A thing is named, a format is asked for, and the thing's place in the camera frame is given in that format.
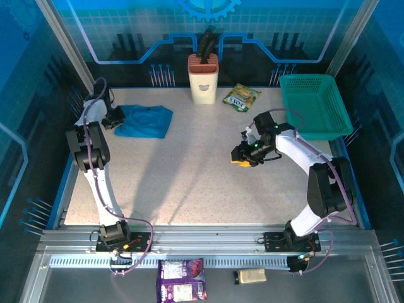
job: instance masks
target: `snack bag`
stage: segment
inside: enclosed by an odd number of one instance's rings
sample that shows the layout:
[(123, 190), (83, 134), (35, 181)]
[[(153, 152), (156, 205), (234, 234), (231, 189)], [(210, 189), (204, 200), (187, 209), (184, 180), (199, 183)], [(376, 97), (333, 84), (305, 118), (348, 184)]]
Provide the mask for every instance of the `snack bag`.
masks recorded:
[(240, 83), (223, 99), (223, 103), (230, 104), (239, 112), (246, 112), (259, 97), (261, 92), (248, 88)]
[(156, 291), (158, 303), (206, 300), (203, 259), (158, 260)]

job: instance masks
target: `green plastic basket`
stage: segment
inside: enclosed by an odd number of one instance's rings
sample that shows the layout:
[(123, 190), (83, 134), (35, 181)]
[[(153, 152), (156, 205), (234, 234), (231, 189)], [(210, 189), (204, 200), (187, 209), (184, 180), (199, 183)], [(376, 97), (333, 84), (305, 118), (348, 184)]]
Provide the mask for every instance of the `green plastic basket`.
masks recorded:
[[(334, 140), (354, 130), (335, 80), (328, 74), (291, 74), (280, 77), (283, 102), (300, 113), (306, 123), (299, 133), (307, 140)], [(298, 126), (300, 118), (287, 112), (287, 120)]]

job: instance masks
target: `blue cloth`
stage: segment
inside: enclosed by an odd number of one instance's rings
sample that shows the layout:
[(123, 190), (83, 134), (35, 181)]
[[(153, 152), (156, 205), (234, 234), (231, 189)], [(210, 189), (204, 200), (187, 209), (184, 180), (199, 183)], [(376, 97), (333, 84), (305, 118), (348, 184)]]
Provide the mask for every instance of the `blue cloth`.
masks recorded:
[(125, 119), (115, 128), (116, 136), (163, 139), (167, 134), (172, 111), (164, 106), (123, 105), (121, 109)]

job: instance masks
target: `purple snack bag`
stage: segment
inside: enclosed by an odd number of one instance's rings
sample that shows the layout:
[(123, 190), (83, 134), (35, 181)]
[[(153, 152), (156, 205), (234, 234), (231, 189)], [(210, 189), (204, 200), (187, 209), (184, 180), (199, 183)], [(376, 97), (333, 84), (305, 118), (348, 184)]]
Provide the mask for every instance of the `purple snack bag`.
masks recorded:
[(203, 258), (158, 260), (156, 291), (157, 303), (206, 300)]

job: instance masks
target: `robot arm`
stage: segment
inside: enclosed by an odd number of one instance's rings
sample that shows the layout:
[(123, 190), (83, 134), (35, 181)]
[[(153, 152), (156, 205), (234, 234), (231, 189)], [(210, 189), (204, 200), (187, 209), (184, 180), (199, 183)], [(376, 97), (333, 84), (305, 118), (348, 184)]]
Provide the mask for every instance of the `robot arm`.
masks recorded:
[(88, 150), (85, 143), (83, 125), (85, 109), (90, 106), (97, 96), (97, 94), (90, 96), (84, 103), (84, 111), (81, 117), (72, 127), (66, 130), (66, 137), (73, 162), (84, 173), (92, 189), (100, 216), (100, 238), (106, 246), (111, 246), (128, 242), (130, 231), (125, 221), (119, 220), (113, 215), (121, 217), (122, 211), (116, 202), (110, 183), (108, 164), (110, 153), (100, 125), (104, 125), (105, 129), (111, 129), (120, 125), (123, 122), (124, 114), (119, 107), (115, 109), (111, 107), (108, 90), (87, 112), (86, 121), (91, 139), (92, 164), (98, 179), (98, 192), (93, 172), (88, 163)]
[(341, 177), (347, 196), (354, 200), (354, 182), (349, 161), (344, 158), (333, 158), (331, 155), (317, 151), (306, 140), (295, 134), (294, 128), (288, 124), (277, 124), (269, 112), (254, 118), (259, 140), (243, 132), (244, 141), (232, 151), (232, 162), (243, 167), (255, 167), (267, 161), (266, 156), (272, 151), (282, 152), (291, 158), (309, 176), (307, 185), (307, 206), (285, 227), (285, 237), (292, 245), (300, 238), (312, 233), (315, 227), (327, 216), (347, 208), (345, 200), (337, 184), (330, 183), (334, 175), (325, 157), (335, 167)]

